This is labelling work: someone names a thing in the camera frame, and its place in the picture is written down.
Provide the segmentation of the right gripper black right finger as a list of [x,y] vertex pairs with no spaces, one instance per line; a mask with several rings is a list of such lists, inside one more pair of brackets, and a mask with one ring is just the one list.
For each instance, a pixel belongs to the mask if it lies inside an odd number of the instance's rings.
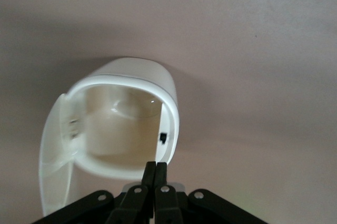
[[155,223],[263,223],[264,221],[206,189],[190,194],[167,182],[167,164],[156,164]]

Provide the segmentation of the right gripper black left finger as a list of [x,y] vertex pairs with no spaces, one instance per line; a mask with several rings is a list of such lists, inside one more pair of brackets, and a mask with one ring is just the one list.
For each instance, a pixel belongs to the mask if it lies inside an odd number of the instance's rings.
[[148,223],[155,170],[156,162],[148,162],[141,183],[116,198],[106,190],[95,191],[35,223]]

